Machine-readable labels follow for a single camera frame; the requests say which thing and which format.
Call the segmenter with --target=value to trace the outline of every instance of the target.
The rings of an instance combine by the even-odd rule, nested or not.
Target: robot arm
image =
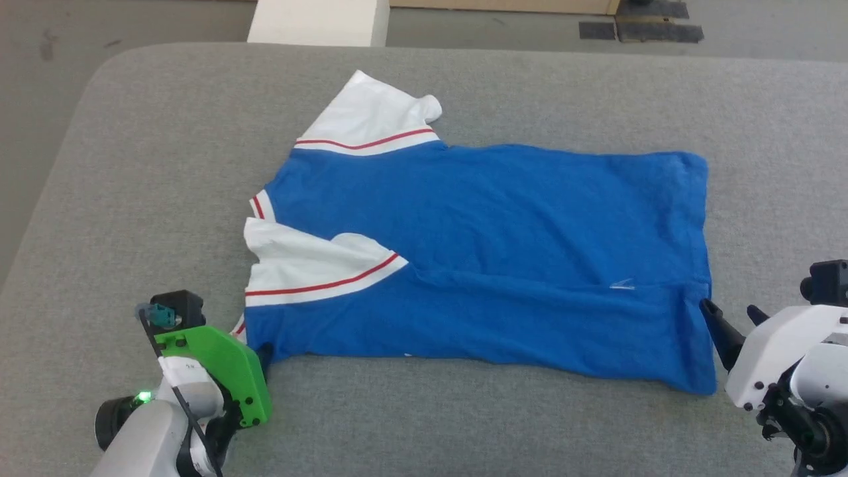
[[[179,388],[198,420],[208,424],[212,418],[222,416],[224,396],[200,363],[185,357],[167,359],[172,361],[169,365],[174,369],[190,370],[190,373],[178,371],[181,375]],[[134,397],[128,404],[132,406],[136,400]],[[109,410],[114,405],[120,407],[121,401],[107,401],[101,419],[111,418]],[[137,408],[120,426],[120,432],[106,443],[106,453],[92,472],[92,477],[179,477],[178,467],[194,468],[196,475],[214,475],[212,463],[202,445],[198,445],[197,439],[191,439],[195,437],[193,432],[189,440],[194,442],[189,443],[189,452],[186,454],[181,450],[189,430],[188,416],[182,411],[169,382],[162,380],[150,402],[136,404]],[[103,430],[98,433],[101,444],[108,438]],[[179,465],[181,453],[184,454],[182,460],[186,461],[183,465]],[[187,459],[191,460],[190,466],[186,465]]]
[[[701,302],[736,407],[759,411],[762,436],[795,443],[793,475],[848,476],[848,347],[828,341],[848,335],[848,262],[810,267],[801,283],[810,306],[769,317],[755,306],[756,328],[743,337],[722,310]]]
[[[205,326],[202,306],[182,290],[137,307],[162,382],[100,407],[95,431],[106,453],[92,477],[220,477],[236,431],[267,422],[271,345],[254,352]]]

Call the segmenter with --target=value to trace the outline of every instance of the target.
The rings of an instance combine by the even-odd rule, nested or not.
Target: black tape
[[[620,42],[697,43],[704,39],[704,31],[699,25],[620,22],[616,26]]]
[[[616,27],[614,23],[604,21],[581,21],[581,40],[615,40]]]

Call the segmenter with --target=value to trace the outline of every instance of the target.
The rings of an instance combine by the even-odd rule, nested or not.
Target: green led light
[[[150,391],[142,391],[136,395],[136,399],[141,402],[150,402],[153,399],[153,393]]]

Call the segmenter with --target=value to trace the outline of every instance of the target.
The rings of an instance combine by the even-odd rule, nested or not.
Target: black cable
[[[159,343],[156,342],[156,339],[153,336],[153,331],[150,330],[150,325],[148,324],[147,312],[144,310],[138,310],[138,318],[139,321],[142,322],[142,327],[144,328],[144,333],[148,337],[148,341],[150,341],[150,345],[153,347],[153,352],[156,353],[156,359],[162,357],[162,351],[159,349]],[[212,455],[212,451],[209,449],[209,442],[206,440],[206,434],[204,434],[203,428],[200,427],[200,423],[198,423],[197,418],[194,417],[194,413],[191,409],[188,408],[188,403],[186,402],[186,398],[183,397],[180,390],[176,388],[176,386],[171,386],[170,388],[174,391],[174,396],[176,396],[177,402],[180,403],[180,407],[182,407],[182,411],[186,414],[188,418],[188,423],[194,429],[194,432],[197,433],[198,438],[200,439],[200,443],[204,445],[204,450],[206,451],[206,457],[209,459],[209,462],[212,463],[212,469],[215,471],[215,477],[224,477],[224,474],[220,470],[220,465],[218,465],[218,459],[216,459]],[[192,440],[188,440],[188,445],[190,446]]]

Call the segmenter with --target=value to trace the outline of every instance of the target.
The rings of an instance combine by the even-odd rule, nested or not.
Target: gray cushion
[[[188,288],[229,329],[253,257],[248,198],[355,69],[431,93],[447,143],[687,149],[711,166],[715,299],[801,302],[848,255],[848,67],[576,53],[181,44],[110,60],[75,113],[0,295],[0,474],[87,475],[93,416],[159,382],[133,306]],[[225,474],[775,475],[724,395],[468,361],[306,356],[273,367],[272,421]]]

